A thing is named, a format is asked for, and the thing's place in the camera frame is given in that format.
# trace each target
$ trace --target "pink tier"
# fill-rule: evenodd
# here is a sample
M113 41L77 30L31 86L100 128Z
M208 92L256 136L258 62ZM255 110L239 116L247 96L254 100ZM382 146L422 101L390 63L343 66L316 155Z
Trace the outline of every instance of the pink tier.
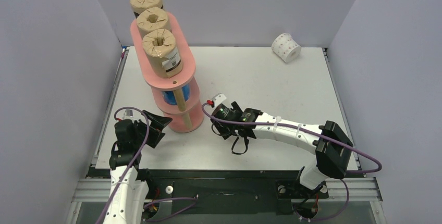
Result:
M190 51L189 45L187 44L186 38L181 31L177 19L171 13L168 12L167 14L169 15L172 34L177 41L178 50L183 64L182 71L171 78L161 78L154 73L148 58L146 57L146 53L143 50L142 39L137 28L136 20L130 25L130 33L132 35L133 44L135 45L135 50L137 51L138 62L140 62L143 77L152 88L162 91L172 91L183 87L190 82L193 75L195 75L196 70L195 59L193 59L192 52Z
M161 91L152 88L153 98L158 108L168 115L182 115L194 108L194 106L200 103L200 88L198 87L197 81L193 78L190 81L190 97L186 101L186 110L180 111L176 105L170 105L164 101Z
M190 120L192 121L192 128L186 128L182 116L180 115L169 115L167 113L163 113L164 116L172 117L173 121L169 123L170 129L178 133L187 133L197 129L204 119L204 113L201 110L201 102L198 100L198 103L189 111Z

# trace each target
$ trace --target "white table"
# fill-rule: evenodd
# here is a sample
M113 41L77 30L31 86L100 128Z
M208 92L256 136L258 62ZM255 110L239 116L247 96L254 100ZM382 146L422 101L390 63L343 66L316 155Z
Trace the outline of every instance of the white table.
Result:
M195 78L201 102L224 93L230 102L265 111L273 116L306 124L338 123L346 131L337 96L321 48L303 48L286 64L269 47L191 47L197 62ZM133 106L162 115L141 74L134 47L124 66L111 117L103 135L98 169L109 168L116 141L113 113ZM159 145L142 150L140 168L204 170L299 170L314 156L295 146L272 140L250 140L244 155L231 154L234 138L216 136L208 118L193 132L180 134L169 128ZM237 152L244 144L239 141ZM348 169L357 169L351 156Z

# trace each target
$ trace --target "black strap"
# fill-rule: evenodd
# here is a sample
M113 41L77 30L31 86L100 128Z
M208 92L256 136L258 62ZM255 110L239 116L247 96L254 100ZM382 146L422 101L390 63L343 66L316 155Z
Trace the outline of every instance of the black strap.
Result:
M245 150L244 150L244 152L242 152L242 153L236 153L236 152L234 151L235 145L236 145L236 143L238 142L238 140L239 140L239 136L236 137L236 139L235 139L235 141L234 141L234 143L233 143L233 145L232 145L232 154L234 154L234 155L242 155L242 154L245 154L245 153L247 152L247 150L249 149L249 139L247 139L247 137L244 137Z

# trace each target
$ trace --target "wall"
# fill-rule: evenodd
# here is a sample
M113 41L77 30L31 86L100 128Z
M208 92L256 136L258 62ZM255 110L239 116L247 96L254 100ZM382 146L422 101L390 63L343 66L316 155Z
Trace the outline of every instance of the wall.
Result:
M303 46L327 47L354 0L163 0L190 45L270 46L289 32ZM132 45L129 0L99 0L123 45Z
M389 224L442 218L441 14L440 0L356 0L328 50L356 146L384 164Z
M64 223L121 47L97 0L0 5L0 223Z

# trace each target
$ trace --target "paper-wrapped roll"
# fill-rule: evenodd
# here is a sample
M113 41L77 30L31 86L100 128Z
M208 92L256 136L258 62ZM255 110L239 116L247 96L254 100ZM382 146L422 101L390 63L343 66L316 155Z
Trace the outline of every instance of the paper-wrapped roll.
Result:
M158 7L149 8L141 13L137 17L137 27L140 31L141 38L154 30L171 30L167 12Z
M135 17L138 17L149 8L158 7L162 9L163 0L130 0L130 7L132 7Z
M170 78L182 70L177 42L170 31L159 29L147 34L143 49L157 76Z

